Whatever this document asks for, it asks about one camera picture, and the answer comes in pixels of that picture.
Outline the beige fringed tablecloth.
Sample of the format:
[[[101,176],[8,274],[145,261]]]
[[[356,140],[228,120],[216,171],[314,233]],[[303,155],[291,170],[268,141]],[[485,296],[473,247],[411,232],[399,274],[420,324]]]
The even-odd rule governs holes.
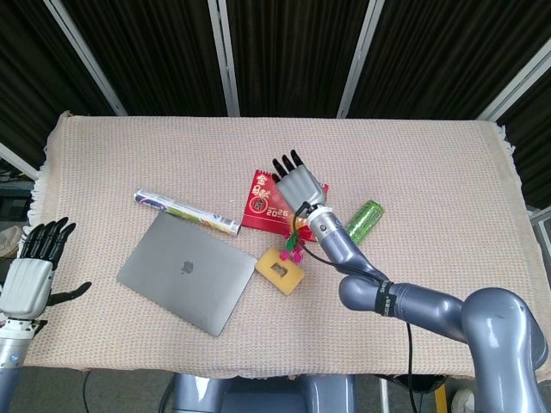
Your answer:
[[[482,287],[548,302],[535,240],[502,130],[486,121],[87,117],[63,114],[47,141],[33,224],[76,224],[55,291],[90,281],[81,298],[46,311],[30,367],[158,369],[203,377],[299,373],[470,376],[466,345],[373,313],[346,309],[340,277],[314,261],[286,296],[254,275],[219,337],[116,281],[156,212],[139,188],[239,219],[256,170],[296,150],[329,187],[342,220],[367,200],[385,208],[363,242],[395,282],[465,299]]]

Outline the green drink can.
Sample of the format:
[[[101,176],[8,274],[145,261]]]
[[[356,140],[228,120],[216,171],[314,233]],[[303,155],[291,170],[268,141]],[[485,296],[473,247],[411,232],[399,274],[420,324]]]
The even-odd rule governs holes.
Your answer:
[[[368,200],[348,223],[346,231],[355,245],[360,245],[384,215],[381,204]]]

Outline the yellow sponge with hole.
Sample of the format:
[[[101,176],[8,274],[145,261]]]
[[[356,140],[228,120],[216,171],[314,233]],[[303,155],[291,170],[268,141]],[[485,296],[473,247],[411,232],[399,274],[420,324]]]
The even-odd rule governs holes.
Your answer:
[[[287,252],[276,248],[267,249],[255,264],[255,270],[288,296],[302,282],[305,272]]]

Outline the aluminium frame bar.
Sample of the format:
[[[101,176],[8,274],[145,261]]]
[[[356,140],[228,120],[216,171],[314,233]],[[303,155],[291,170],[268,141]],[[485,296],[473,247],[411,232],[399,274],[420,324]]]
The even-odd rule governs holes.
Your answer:
[[[31,180],[36,181],[38,179],[38,170],[2,143],[0,143],[0,158],[17,168]]]
[[[231,30],[226,0],[207,0],[220,80],[225,97],[226,112],[229,117],[240,116],[238,85],[232,51]]]
[[[108,105],[115,115],[128,116],[119,96],[115,92],[111,82],[98,63],[94,53],[82,36],[76,23],[72,20],[62,0],[42,0],[48,12],[57,23],[58,27],[69,41],[72,49],[77,54],[87,72],[102,93]]]
[[[534,231],[551,237],[551,206],[531,212],[529,221]]]
[[[551,69],[551,36],[477,116],[496,122]]]
[[[358,35],[356,48],[350,63],[349,73],[344,85],[343,94],[337,110],[337,118],[345,119],[350,111],[350,105],[356,93],[356,88],[362,75],[375,32],[381,18],[385,0],[369,0],[368,7]]]

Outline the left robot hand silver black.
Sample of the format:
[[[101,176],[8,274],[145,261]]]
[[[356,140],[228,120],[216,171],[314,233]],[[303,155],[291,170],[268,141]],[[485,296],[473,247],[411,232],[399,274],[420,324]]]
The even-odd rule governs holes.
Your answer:
[[[86,281],[72,291],[52,292],[65,244],[75,229],[76,225],[63,217],[29,232],[2,284],[1,313],[17,320],[35,320],[48,306],[77,299],[91,288],[92,283]]]

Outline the red desk calendar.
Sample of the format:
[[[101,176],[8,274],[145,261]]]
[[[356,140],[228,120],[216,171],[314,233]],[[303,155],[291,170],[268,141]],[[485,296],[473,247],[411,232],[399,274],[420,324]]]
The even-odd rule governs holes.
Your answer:
[[[327,194],[328,186],[322,185]],[[241,225],[285,238],[293,232],[294,213],[277,190],[273,173],[256,170],[252,178]]]

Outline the grey robot torso base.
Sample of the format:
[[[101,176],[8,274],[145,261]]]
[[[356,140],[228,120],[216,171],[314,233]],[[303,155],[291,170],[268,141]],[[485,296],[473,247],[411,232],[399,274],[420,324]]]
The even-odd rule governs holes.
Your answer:
[[[209,379],[178,373],[170,413],[357,413],[355,377]]]

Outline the grey equipment clutter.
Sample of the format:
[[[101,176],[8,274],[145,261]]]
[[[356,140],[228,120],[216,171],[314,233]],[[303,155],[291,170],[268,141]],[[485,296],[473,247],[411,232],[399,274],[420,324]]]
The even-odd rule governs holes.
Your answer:
[[[22,172],[0,168],[0,221],[26,221],[33,189],[34,181]]]

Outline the white shoe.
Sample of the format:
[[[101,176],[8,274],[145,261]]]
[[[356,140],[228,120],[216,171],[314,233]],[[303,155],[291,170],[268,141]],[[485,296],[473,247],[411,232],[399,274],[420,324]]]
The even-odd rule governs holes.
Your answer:
[[[475,413],[474,393],[469,389],[457,391],[451,402],[451,413]]]
[[[19,225],[0,230],[0,260],[16,257],[22,233]]]

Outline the printed wrap roll tube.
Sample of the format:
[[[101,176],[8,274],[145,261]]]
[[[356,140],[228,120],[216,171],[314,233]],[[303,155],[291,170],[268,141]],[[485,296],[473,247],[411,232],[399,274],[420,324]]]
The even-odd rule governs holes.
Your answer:
[[[196,224],[224,232],[236,237],[240,231],[240,223],[217,213],[206,212],[201,209],[183,204],[182,202],[155,194],[144,189],[134,192],[133,198],[141,205],[146,205],[161,212],[168,213],[179,219],[193,221]]]

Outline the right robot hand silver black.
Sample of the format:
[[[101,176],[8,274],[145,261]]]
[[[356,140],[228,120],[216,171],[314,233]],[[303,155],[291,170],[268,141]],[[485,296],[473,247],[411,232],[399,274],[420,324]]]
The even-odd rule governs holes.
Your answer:
[[[291,150],[289,157],[273,158],[272,164],[277,190],[293,213],[297,213],[305,202],[311,207],[325,205],[324,187],[295,150]]]

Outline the grey closed laptop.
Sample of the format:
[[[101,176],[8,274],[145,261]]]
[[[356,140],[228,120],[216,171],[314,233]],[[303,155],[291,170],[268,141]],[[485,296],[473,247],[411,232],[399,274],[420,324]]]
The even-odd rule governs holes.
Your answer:
[[[243,294],[256,257],[168,213],[159,213],[117,281],[211,336]]]

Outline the colourful feather shuttlecock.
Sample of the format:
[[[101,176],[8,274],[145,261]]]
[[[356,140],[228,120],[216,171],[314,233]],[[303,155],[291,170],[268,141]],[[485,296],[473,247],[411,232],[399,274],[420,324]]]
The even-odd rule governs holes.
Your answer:
[[[291,233],[286,241],[285,250],[281,254],[282,260],[290,260],[295,264],[303,260],[300,237],[296,232]]]

